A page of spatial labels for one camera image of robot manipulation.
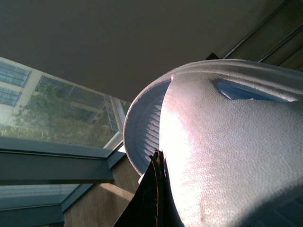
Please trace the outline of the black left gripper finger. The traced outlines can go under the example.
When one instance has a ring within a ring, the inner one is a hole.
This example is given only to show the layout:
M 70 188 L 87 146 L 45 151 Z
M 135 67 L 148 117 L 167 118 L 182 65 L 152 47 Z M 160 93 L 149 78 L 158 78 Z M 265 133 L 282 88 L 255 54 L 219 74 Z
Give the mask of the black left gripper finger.
M 169 182 L 163 152 L 155 149 L 134 197 L 115 227 L 183 227 Z

